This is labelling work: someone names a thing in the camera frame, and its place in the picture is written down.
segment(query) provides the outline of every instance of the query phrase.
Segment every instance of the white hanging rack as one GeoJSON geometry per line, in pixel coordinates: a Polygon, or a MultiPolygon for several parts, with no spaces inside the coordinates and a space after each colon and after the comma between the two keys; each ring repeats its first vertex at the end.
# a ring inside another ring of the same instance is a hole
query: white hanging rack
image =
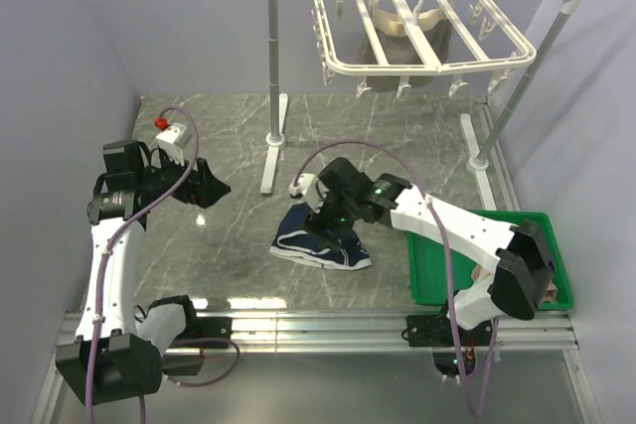
{"type": "MultiPolygon", "coordinates": [[[[415,72],[407,70],[412,66],[390,66],[388,65],[388,62],[385,62],[386,65],[384,65],[383,60],[386,60],[386,55],[384,55],[384,58],[379,56],[378,66],[355,66],[339,62],[335,54],[335,49],[333,49],[333,43],[330,40],[331,31],[329,30],[328,21],[326,20],[327,16],[324,12],[324,2],[323,0],[317,1],[318,5],[315,6],[316,8],[314,10],[316,16],[314,28],[317,34],[320,35],[318,48],[321,52],[321,60],[324,63],[324,80],[328,83],[331,81],[336,72],[346,71],[346,74],[354,74],[360,79],[358,94],[363,94],[366,88],[368,88],[365,83],[366,76],[386,75],[386,69],[393,69],[393,74],[400,76],[400,86],[402,86],[402,89],[401,92],[398,92],[398,95],[404,97],[409,88],[406,87],[407,82],[404,82],[403,80],[410,75],[452,74],[453,85],[451,86],[452,91],[449,92],[454,94],[460,87],[463,86],[464,81],[462,80],[461,75],[465,72],[493,71],[491,90],[494,91],[496,88],[500,87],[502,82],[505,80],[504,77],[507,77],[512,70],[527,67],[525,74],[521,77],[519,84],[515,87],[508,103],[502,110],[497,123],[494,125],[481,149],[477,146],[474,133],[469,135],[469,131],[464,128],[464,134],[466,137],[468,138],[470,136],[470,144],[474,143],[474,148],[470,150],[469,165],[471,169],[475,171],[475,177],[479,182],[480,178],[487,180],[486,168],[488,167],[488,157],[492,148],[495,146],[501,131],[512,116],[515,108],[519,105],[524,92],[533,80],[533,77],[535,76],[542,60],[545,58],[546,53],[550,50],[555,39],[565,25],[565,22],[567,22],[567,19],[569,19],[569,17],[574,13],[574,10],[576,10],[576,7],[581,0],[560,0],[561,6],[555,21],[546,33],[546,36],[537,50],[534,49],[532,44],[525,39],[525,37],[519,32],[519,30],[517,30],[510,20],[508,20],[508,18],[492,0],[477,0],[477,2],[471,6],[469,22],[473,24],[482,15],[484,10],[487,11],[490,18],[485,18],[485,21],[482,20],[480,37],[484,39],[485,36],[489,35],[493,29],[499,26],[514,44],[514,49],[512,50],[517,52],[517,55],[513,57],[510,56],[507,59],[489,59],[479,47],[477,41],[475,41],[470,33],[468,33],[466,27],[461,23],[450,2],[448,2],[448,0],[437,0],[440,8],[445,12],[446,17],[450,20],[457,34],[475,57],[474,62],[466,62],[463,64],[442,64],[432,50],[424,34],[419,29],[418,25],[407,21],[413,21],[414,19],[413,13],[408,8],[406,1],[392,0],[394,5],[396,5],[398,17],[401,20],[405,33],[408,35],[415,50],[417,51],[417,54],[423,61],[423,66],[416,66],[416,70],[418,71],[415,72]]],[[[280,93],[280,84],[278,79],[278,2],[279,0],[267,0],[267,20],[269,29],[269,116],[271,129],[266,136],[268,151],[262,182],[260,184],[260,191],[263,194],[271,194],[273,192],[273,182],[276,172],[278,153],[285,144],[283,128],[288,98],[286,94],[280,93]]],[[[375,29],[369,28],[369,20],[371,19],[369,18],[370,14],[365,2],[364,0],[356,0],[356,3],[361,13],[361,17],[363,18],[365,30],[371,37],[375,33],[375,29]]],[[[378,48],[379,42],[377,42],[375,46],[373,43],[374,42],[372,40],[372,48],[378,55],[379,52],[382,52],[382,47],[378,48]]]]}
{"type": "Polygon", "coordinates": [[[491,59],[479,42],[471,35],[464,23],[453,9],[449,0],[437,0],[439,8],[444,16],[450,21],[458,37],[464,42],[468,50],[473,55],[473,61],[459,63],[442,63],[432,46],[422,33],[414,20],[417,17],[408,7],[406,0],[392,0],[396,7],[397,15],[401,20],[406,36],[410,39],[413,48],[422,61],[422,65],[391,65],[387,60],[380,39],[376,33],[376,28],[372,16],[367,9],[368,0],[354,0],[360,18],[364,25],[371,47],[378,60],[377,64],[360,65],[347,64],[338,58],[336,47],[333,41],[333,34],[327,15],[326,0],[314,0],[314,31],[318,40],[318,49],[323,61],[323,68],[344,75],[354,76],[432,76],[446,74],[463,74],[475,71],[502,71],[526,67],[531,64],[537,56],[535,47],[523,36],[515,25],[506,17],[504,12],[495,4],[493,0],[476,0],[479,5],[490,14],[492,21],[488,23],[488,33],[495,27],[501,28],[506,37],[511,41],[511,50],[516,54],[506,58],[491,59]]]}

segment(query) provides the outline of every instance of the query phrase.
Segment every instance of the plastic clip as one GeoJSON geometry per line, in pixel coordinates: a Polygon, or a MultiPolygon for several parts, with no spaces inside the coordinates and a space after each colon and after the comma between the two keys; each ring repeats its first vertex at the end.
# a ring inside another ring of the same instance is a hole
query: plastic clip
{"type": "Polygon", "coordinates": [[[397,87],[396,98],[402,101],[408,97],[410,93],[410,84],[408,83],[408,76],[401,76],[399,78],[399,86],[397,87]]]}
{"type": "Polygon", "coordinates": [[[459,91],[461,88],[463,88],[467,84],[468,83],[466,81],[462,80],[461,74],[454,74],[453,81],[450,84],[450,88],[448,89],[448,97],[452,98],[455,94],[457,94],[457,91],[459,91]]]}
{"type": "Polygon", "coordinates": [[[495,19],[488,19],[484,17],[481,21],[481,29],[479,29],[479,40],[484,40],[486,37],[490,35],[490,33],[495,30],[497,27],[497,22],[495,19]]]}
{"type": "Polygon", "coordinates": [[[371,91],[371,87],[367,86],[367,77],[360,76],[358,86],[356,86],[356,99],[360,99],[368,91],[371,91]]]}
{"type": "Polygon", "coordinates": [[[369,17],[371,17],[371,21],[376,25],[376,11],[378,10],[378,4],[380,0],[370,0],[368,9],[369,9],[369,17]]]}
{"type": "Polygon", "coordinates": [[[336,0],[336,19],[342,18],[343,10],[345,10],[345,0],[336,0]]]}
{"type": "MultiPolygon", "coordinates": [[[[517,52],[512,52],[512,54],[510,55],[512,59],[516,56],[517,52]]],[[[490,80],[490,83],[488,83],[488,93],[490,94],[497,91],[501,87],[501,85],[506,82],[510,75],[513,74],[514,71],[515,69],[493,71],[493,76],[490,80]]]]}
{"type": "Polygon", "coordinates": [[[324,60],[320,63],[322,64],[322,81],[325,86],[327,86],[331,84],[331,81],[334,79],[336,73],[327,66],[324,60]]]}
{"type": "Polygon", "coordinates": [[[482,12],[484,11],[484,6],[481,4],[477,4],[477,5],[470,5],[470,20],[468,21],[468,23],[470,25],[475,25],[475,23],[477,22],[477,19],[479,19],[479,16],[482,14],[482,12]]]}

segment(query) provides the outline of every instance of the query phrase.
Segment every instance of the marble floor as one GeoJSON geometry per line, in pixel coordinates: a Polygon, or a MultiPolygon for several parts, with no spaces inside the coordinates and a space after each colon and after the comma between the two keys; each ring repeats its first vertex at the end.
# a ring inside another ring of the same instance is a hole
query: marble floor
{"type": "MultiPolygon", "coordinates": [[[[357,224],[374,265],[353,272],[297,265],[267,252],[279,222],[294,204],[287,186],[297,168],[310,152],[335,138],[381,143],[413,164],[431,194],[463,208],[481,206],[474,177],[465,166],[459,123],[459,114],[471,114],[483,141],[472,97],[412,95],[397,102],[394,94],[361,100],[347,94],[291,96],[287,144],[269,197],[259,191],[267,152],[266,95],[147,96],[132,136],[150,144],[157,132],[153,119],[169,104],[182,104],[192,113],[200,132],[200,156],[232,192],[206,211],[169,200],[150,214],[135,292],[143,306],[178,294],[206,299],[208,308],[216,310],[260,307],[263,302],[289,309],[412,306],[403,232],[357,224]]],[[[308,170],[317,173],[341,155],[372,178],[382,172],[405,177],[393,160],[361,146],[326,151],[308,170]]],[[[493,172],[491,184],[503,207],[493,172]]]]}

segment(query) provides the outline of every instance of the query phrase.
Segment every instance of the clothes drying rack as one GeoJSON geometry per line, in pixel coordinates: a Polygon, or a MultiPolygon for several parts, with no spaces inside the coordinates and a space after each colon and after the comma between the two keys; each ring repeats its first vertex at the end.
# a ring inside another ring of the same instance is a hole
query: clothes drying rack
{"type": "MultiPolygon", "coordinates": [[[[283,134],[285,116],[287,112],[288,96],[280,93],[279,85],[279,61],[278,61],[278,10],[279,0],[267,0],[268,28],[269,28],[269,111],[270,111],[270,132],[266,136],[268,146],[265,167],[260,185],[262,194],[273,192],[273,182],[278,161],[278,152],[284,147],[285,137],[283,134]]],[[[470,52],[475,57],[474,62],[464,62],[461,64],[443,64],[439,61],[430,44],[418,26],[418,19],[423,0],[419,0],[417,6],[411,11],[405,0],[392,0],[401,20],[404,32],[410,39],[415,51],[422,60],[422,65],[398,66],[390,65],[387,62],[385,53],[378,40],[373,24],[373,4],[370,4],[372,13],[365,0],[355,0],[358,6],[362,23],[369,37],[371,47],[374,51],[377,65],[348,65],[338,60],[335,47],[332,41],[329,21],[325,10],[325,0],[314,0],[314,31],[317,36],[317,45],[323,67],[323,79],[328,83],[337,72],[340,74],[356,75],[359,78],[358,95],[365,90],[365,78],[367,75],[395,75],[399,76],[398,98],[407,94],[410,86],[408,78],[412,75],[442,75],[452,74],[453,81],[449,94],[452,96],[465,84],[462,75],[472,71],[492,71],[493,77],[490,82],[488,92],[493,92],[508,75],[517,68],[527,68],[525,74],[515,87],[506,107],[494,124],[483,146],[480,148],[473,130],[469,115],[462,115],[461,126],[469,151],[468,166],[475,174],[475,179],[481,196],[484,209],[494,209],[494,199],[488,183],[486,169],[489,165],[489,155],[496,145],[499,136],[510,120],[515,108],[519,105],[526,89],[535,76],[537,69],[545,59],[546,54],[555,42],[558,34],[562,30],[565,22],[572,15],[581,0],[560,0],[561,6],[556,18],[542,40],[540,46],[535,50],[530,42],[519,32],[512,22],[505,16],[499,7],[492,0],[476,0],[476,5],[471,7],[471,21],[474,21],[484,11],[490,16],[482,19],[480,40],[488,35],[493,29],[499,27],[512,41],[515,49],[506,59],[490,59],[465,25],[461,22],[452,3],[448,0],[437,0],[439,7],[443,10],[454,31],[466,44],[470,52]]]]}

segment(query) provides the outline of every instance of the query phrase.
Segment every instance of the garment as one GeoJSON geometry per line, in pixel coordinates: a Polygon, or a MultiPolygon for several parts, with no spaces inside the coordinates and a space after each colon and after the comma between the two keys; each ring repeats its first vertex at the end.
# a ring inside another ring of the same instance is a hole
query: garment
{"type": "Polygon", "coordinates": [[[294,263],[326,269],[359,270],[372,265],[367,250],[353,231],[342,240],[342,249],[337,252],[318,245],[303,229],[310,212],[307,203],[292,206],[278,227],[269,253],[294,263]]]}
{"type": "MultiPolygon", "coordinates": [[[[392,65],[422,65],[422,61],[410,42],[410,39],[406,36],[402,36],[395,26],[391,28],[391,32],[394,33],[394,35],[388,35],[383,30],[376,28],[378,39],[380,40],[389,63],[392,65]]],[[[437,20],[430,30],[424,32],[426,39],[441,63],[445,63],[448,60],[452,33],[453,26],[450,21],[445,18],[437,20]]],[[[369,37],[366,35],[364,43],[358,50],[358,63],[361,65],[376,65],[378,63],[369,37]]],[[[433,75],[411,76],[408,83],[411,87],[417,88],[426,86],[431,83],[434,78],[435,76],[433,75]]],[[[367,86],[371,88],[371,91],[376,93],[397,91],[399,76],[367,76],[367,86]]]]}

